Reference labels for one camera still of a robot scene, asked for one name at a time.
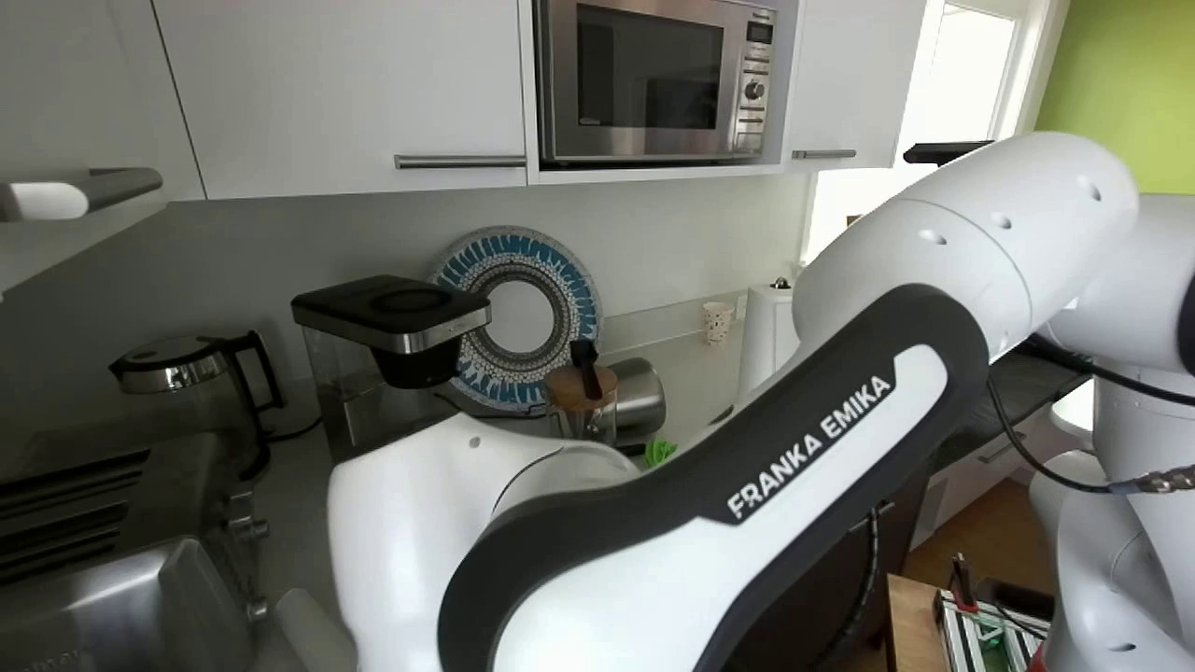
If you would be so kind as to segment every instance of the black coffee machine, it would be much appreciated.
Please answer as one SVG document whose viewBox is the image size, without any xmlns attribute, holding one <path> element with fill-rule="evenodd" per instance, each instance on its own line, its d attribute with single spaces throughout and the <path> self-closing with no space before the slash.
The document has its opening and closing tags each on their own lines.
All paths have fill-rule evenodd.
<svg viewBox="0 0 1195 672">
<path fill-rule="evenodd" d="M 482 294 L 407 275 L 365 275 L 293 304 L 333 458 L 361 456 L 456 410 L 458 336 L 488 324 Z"/>
</svg>

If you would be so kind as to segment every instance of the white wall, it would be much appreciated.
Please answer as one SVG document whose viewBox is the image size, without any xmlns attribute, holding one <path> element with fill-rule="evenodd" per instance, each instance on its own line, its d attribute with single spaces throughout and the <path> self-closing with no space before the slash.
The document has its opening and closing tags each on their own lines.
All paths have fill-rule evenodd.
<svg viewBox="0 0 1195 672">
<path fill-rule="evenodd" d="M 790 270 L 808 179 L 171 207 L 0 304 L 0 442 L 120 406 L 104 367 L 168 332 L 259 327 L 308 378 L 288 304 L 425 270 L 466 230 L 528 225 L 573 248 L 607 314 L 740 290 Z"/>
</svg>

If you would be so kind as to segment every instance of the kitchen cabinet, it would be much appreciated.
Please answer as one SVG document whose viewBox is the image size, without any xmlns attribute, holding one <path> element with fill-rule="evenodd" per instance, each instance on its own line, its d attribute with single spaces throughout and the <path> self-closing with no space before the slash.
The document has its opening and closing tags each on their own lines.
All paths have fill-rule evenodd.
<svg viewBox="0 0 1195 672">
<path fill-rule="evenodd" d="M 895 161 L 930 0 L 798 0 L 783 161 L 890 168 Z"/>
<path fill-rule="evenodd" d="M 150 0 L 0 4 L 0 184 L 155 168 L 198 194 Z M 64 225 L 0 219 L 0 294 L 146 219 L 160 192 Z"/>
<path fill-rule="evenodd" d="M 211 199 L 528 184 L 521 0 L 158 0 Z"/>
</svg>

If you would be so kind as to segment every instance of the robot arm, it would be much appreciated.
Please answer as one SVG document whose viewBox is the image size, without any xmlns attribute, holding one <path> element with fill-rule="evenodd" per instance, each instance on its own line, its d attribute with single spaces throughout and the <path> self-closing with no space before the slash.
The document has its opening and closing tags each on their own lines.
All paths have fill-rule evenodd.
<svg viewBox="0 0 1195 672">
<path fill-rule="evenodd" d="M 791 367 L 663 469 L 560 487 L 595 452 L 466 417 L 345 464 L 333 563 L 361 667 L 721 667 L 1131 219 L 1097 147 L 991 147 L 842 234 L 795 284 Z M 376 512 L 384 536 L 360 525 Z"/>
</svg>

